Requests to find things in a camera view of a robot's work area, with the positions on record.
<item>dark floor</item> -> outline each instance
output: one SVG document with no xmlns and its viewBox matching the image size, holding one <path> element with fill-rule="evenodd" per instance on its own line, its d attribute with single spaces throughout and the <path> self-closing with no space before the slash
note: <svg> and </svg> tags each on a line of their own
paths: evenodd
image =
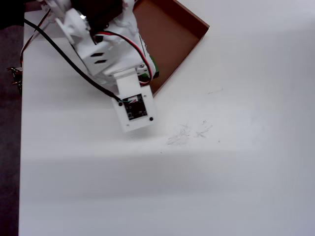
<svg viewBox="0 0 315 236">
<path fill-rule="evenodd" d="M 18 235 L 21 97 L 7 67 L 19 66 L 23 27 L 0 30 L 0 236 Z"/>
</svg>

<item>black cable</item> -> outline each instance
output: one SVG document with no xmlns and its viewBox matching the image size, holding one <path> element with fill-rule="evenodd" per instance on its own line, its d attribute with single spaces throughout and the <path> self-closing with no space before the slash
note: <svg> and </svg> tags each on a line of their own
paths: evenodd
<svg viewBox="0 0 315 236">
<path fill-rule="evenodd" d="M 41 26 L 41 24 L 45 21 L 45 19 L 47 18 L 47 16 L 49 15 L 51 9 L 49 9 L 47 11 L 47 13 L 44 15 L 44 17 L 41 19 L 41 21 L 39 22 L 39 24 L 37 25 L 38 27 Z M 28 47 L 28 45 L 30 44 L 32 38 L 34 37 L 34 34 L 28 39 L 28 41 L 26 42 L 25 46 L 23 46 L 23 49 L 21 51 L 21 56 L 20 56 L 20 64 L 21 64 L 21 67 L 22 67 L 22 64 L 23 64 L 23 53 L 25 51 L 25 49 Z"/>
<path fill-rule="evenodd" d="M 38 26 L 33 24 L 32 22 L 28 21 L 27 19 L 24 19 L 24 22 L 28 24 L 29 26 L 33 27 L 35 30 L 37 30 L 46 40 L 59 52 L 59 54 L 72 66 L 72 68 L 79 73 L 87 82 L 89 82 L 91 85 L 93 85 L 95 88 L 98 90 L 102 91 L 105 93 L 107 96 L 110 96 L 112 98 L 115 98 L 116 101 L 120 101 L 121 99 L 117 97 L 113 92 L 103 88 L 101 85 L 98 83 L 94 82 L 89 76 L 87 76 L 82 70 L 80 70 L 76 64 L 74 64 L 70 58 L 54 43 L 54 41 Z"/>
<path fill-rule="evenodd" d="M 146 52 L 144 51 L 144 47 L 143 47 L 143 43 L 142 43 L 142 38 L 141 38 L 140 35 L 139 35 L 139 39 L 140 39 L 140 43 L 141 43 L 141 46 L 142 46 L 143 54 L 144 54 L 144 56 L 146 56 Z"/>
</svg>

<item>green component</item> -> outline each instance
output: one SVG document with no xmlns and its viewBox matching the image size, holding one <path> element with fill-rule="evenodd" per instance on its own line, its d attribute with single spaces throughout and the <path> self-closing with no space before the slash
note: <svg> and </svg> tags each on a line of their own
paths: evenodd
<svg viewBox="0 0 315 236">
<path fill-rule="evenodd" d="M 155 78 L 157 78 L 159 76 L 159 67 L 158 67 L 156 61 L 154 60 L 154 57 L 151 56 L 151 55 L 150 55 L 150 57 L 151 57 L 151 59 L 152 59 L 152 61 L 154 63 L 154 66 L 156 68 L 156 73 L 153 76 L 153 79 L 155 79 Z M 149 75 L 148 74 L 142 74 L 142 75 L 139 76 L 139 78 L 141 78 L 141 79 L 148 78 L 149 79 Z"/>
</svg>

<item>hole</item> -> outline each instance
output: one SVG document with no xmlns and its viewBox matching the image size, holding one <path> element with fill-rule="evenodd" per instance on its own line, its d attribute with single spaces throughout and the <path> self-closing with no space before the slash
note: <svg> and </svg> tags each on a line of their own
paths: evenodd
<svg viewBox="0 0 315 236">
<path fill-rule="evenodd" d="M 94 53 L 94 54 L 92 54 L 91 55 L 91 57 L 93 58 L 93 57 L 100 57 L 100 56 L 102 56 L 104 53 Z"/>
<path fill-rule="evenodd" d="M 105 63 L 107 60 L 98 60 L 97 62 L 94 62 L 94 64 L 101 64 L 101 63 Z"/>
<path fill-rule="evenodd" d="M 95 36 L 96 43 L 100 43 L 101 41 L 103 41 L 103 36 L 99 36 L 99 35 Z"/>
</svg>

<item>wire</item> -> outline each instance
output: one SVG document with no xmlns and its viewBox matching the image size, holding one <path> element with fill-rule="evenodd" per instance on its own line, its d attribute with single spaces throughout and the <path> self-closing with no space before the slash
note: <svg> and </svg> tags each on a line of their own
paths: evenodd
<svg viewBox="0 0 315 236">
<path fill-rule="evenodd" d="M 152 73 L 152 70 L 151 70 L 151 67 L 146 59 L 146 57 L 143 55 L 142 51 L 138 48 L 138 46 L 132 42 L 130 39 L 128 39 L 127 37 L 123 36 L 123 35 L 120 35 L 118 33 L 114 33 L 114 32 L 111 32 L 111 31 L 101 31 L 101 32 L 98 32 L 96 35 L 114 35 L 114 36 L 118 36 L 122 39 L 124 39 L 127 43 L 129 43 L 140 55 L 141 59 L 143 60 L 143 62 L 145 63 L 145 65 L 147 66 L 148 70 L 149 70 L 149 74 L 150 74 L 150 80 L 148 82 L 143 82 L 143 81 L 140 81 L 140 83 L 142 85 L 148 85 L 152 79 L 153 79 L 153 73 Z"/>
<path fill-rule="evenodd" d="M 78 72 L 79 75 L 81 75 L 87 82 L 89 82 L 91 85 L 93 85 L 98 90 L 102 91 L 106 95 L 114 98 L 116 101 L 120 101 L 121 99 L 117 97 L 113 92 L 103 88 L 101 85 L 93 81 L 89 76 L 87 76 L 82 70 L 80 70 L 76 64 L 74 64 L 71 59 L 54 43 L 54 41 L 38 26 L 33 24 L 32 22 L 28 21 L 27 19 L 24 19 L 25 24 L 33 27 L 35 30 L 37 30 L 46 40 L 59 52 L 59 54 L 72 66 L 72 68 Z"/>
<path fill-rule="evenodd" d="M 41 25 L 43 24 L 43 22 L 45 21 L 45 19 L 47 18 L 47 16 L 49 15 L 50 13 L 50 10 L 49 9 L 47 11 L 47 13 L 44 15 L 44 17 L 41 19 L 41 21 L 39 22 L 39 24 L 37 25 L 38 27 L 41 27 Z M 36 35 L 35 35 L 35 32 L 36 30 L 34 30 L 34 33 L 31 37 L 29 37 L 29 39 L 26 41 L 25 45 L 23 46 L 22 50 L 21 50 L 21 56 L 20 56 L 20 64 L 21 64 L 21 67 L 22 67 L 22 64 L 23 64 L 23 52 L 25 51 L 25 49 L 28 47 L 28 45 L 30 44 L 32 38 L 35 38 Z"/>
</svg>

